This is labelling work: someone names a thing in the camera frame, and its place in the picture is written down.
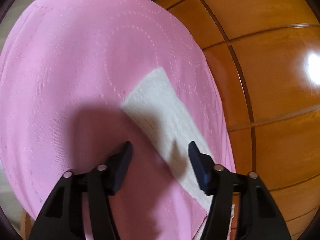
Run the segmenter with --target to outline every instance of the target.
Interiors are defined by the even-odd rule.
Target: black clamp
[[[29,240],[85,240],[82,192],[88,192],[90,220],[95,240],[120,240],[108,196],[121,188],[132,158],[132,144],[89,173],[63,174],[44,203]]]
[[[201,240],[227,239],[234,192],[240,194],[236,240],[291,240],[276,203],[255,172],[232,173],[200,153],[195,142],[189,144],[188,155],[200,189],[213,195]],[[82,192],[89,195],[93,238],[120,240],[108,196],[121,188],[131,158],[132,144],[126,142],[89,173],[65,172],[44,203],[29,240],[85,240]]]
[[[189,144],[188,154],[200,189],[213,195],[201,240],[227,239],[234,192],[240,194],[236,240],[291,240],[278,206],[257,173],[232,173],[200,153],[195,142]]]

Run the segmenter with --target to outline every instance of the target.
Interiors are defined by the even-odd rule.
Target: white towel
[[[195,141],[200,152],[212,154],[164,69],[146,75],[121,108],[148,136],[175,179],[208,212],[212,196],[199,189],[188,158],[188,144]]]

